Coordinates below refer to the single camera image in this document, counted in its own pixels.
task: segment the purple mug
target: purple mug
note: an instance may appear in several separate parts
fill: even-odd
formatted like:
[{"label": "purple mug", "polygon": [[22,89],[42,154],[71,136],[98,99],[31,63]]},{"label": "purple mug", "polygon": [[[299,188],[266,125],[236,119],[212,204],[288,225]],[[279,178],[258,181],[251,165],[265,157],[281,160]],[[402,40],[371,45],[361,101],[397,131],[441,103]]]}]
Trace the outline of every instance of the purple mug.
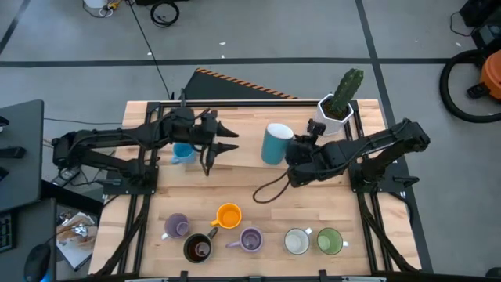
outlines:
[{"label": "purple mug", "polygon": [[189,221],[186,215],[175,213],[165,221],[165,233],[162,240],[181,238],[189,232]]},{"label": "purple mug", "polygon": [[247,227],[240,234],[240,239],[237,242],[229,243],[227,248],[241,247],[247,252],[256,252],[261,250],[263,246],[263,233],[255,227]]}]

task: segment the white container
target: white container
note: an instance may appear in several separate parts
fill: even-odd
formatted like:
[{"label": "white container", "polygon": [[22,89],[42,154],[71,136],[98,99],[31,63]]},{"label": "white container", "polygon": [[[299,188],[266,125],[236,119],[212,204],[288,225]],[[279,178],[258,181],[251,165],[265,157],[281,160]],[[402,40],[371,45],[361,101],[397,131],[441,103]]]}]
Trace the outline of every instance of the white container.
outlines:
[{"label": "white container", "polygon": [[323,133],[323,135],[325,136],[333,135],[334,133],[340,131],[343,128],[344,124],[346,124],[353,115],[353,109],[351,108],[351,105],[348,104],[349,112],[348,115],[344,118],[344,120],[338,121],[337,119],[328,118],[323,113],[322,103],[326,99],[330,99],[332,96],[334,96],[334,94],[327,94],[327,96],[323,97],[323,99],[320,100],[320,102],[316,105],[316,113],[313,118],[314,121],[322,122],[324,125],[326,125],[326,131]]},{"label": "white container", "polygon": [[92,9],[101,9],[106,4],[108,4],[107,0],[84,0],[85,4]]}]

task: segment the orange mug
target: orange mug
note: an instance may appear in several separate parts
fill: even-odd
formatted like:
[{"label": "orange mug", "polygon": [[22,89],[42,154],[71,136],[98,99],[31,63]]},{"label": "orange mug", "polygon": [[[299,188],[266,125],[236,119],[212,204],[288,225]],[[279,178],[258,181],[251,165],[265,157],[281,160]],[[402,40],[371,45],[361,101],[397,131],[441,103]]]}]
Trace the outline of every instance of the orange mug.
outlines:
[{"label": "orange mug", "polygon": [[232,229],[237,227],[242,221],[242,211],[236,204],[226,203],[219,207],[216,220],[211,222],[211,226],[220,225],[222,228]]}]

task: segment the blue cup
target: blue cup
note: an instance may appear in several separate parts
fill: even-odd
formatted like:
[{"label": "blue cup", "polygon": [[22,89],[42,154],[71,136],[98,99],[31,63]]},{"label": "blue cup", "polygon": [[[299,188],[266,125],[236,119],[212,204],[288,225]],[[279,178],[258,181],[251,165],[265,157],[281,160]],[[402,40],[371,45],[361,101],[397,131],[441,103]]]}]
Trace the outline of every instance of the blue cup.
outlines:
[{"label": "blue cup", "polygon": [[269,124],[261,149],[261,159],[269,165],[278,165],[285,157],[287,145],[294,137],[292,129],[282,124]]},{"label": "blue cup", "polygon": [[196,152],[193,147],[186,143],[175,143],[172,148],[171,163],[176,164],[192,164],[196,160]]}]

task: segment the potted cactus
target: potted cactus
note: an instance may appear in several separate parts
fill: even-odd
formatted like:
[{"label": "potted cactus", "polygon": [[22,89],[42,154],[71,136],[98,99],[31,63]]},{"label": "potted cactus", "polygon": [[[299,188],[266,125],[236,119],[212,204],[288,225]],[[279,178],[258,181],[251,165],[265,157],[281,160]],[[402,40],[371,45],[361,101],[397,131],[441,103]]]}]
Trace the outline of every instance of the potted cactus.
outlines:
[{"label": "potted cactus", "polygon": [[344,74],[336,92],[320,100],[314,120],[326,125],[323,135],[328,136],[338,132],[353,115],[349,103],[362,84],[362,80],[363,70],[351,69]]}]

